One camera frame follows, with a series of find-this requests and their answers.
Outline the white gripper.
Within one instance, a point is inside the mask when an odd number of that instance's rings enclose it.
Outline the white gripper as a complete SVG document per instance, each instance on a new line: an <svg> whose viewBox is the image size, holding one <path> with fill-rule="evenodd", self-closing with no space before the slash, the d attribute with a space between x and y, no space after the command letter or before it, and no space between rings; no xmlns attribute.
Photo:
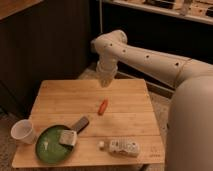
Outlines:
<svg viewBox="0 0 213 171"><path fill-rule="evenodd" d="M117 70L117 64L102 64L101 62L97 63L96 72L102 87L107 86L106 80L108 80L108 86L113 82L114 77L117 74Z"/></svg>

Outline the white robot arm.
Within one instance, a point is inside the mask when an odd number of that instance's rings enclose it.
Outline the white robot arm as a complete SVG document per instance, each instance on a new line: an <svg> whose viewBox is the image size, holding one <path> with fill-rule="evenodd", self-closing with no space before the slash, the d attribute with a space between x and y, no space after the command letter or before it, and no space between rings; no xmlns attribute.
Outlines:
<svg viewBox="0 0 213 171"><path fill-rule="evenodd" d="M103 87L120 62L155 79L156 89L172 90L167 122L165 171L213 171L213 64L131 46L122 30L91 41Z"/></svg>

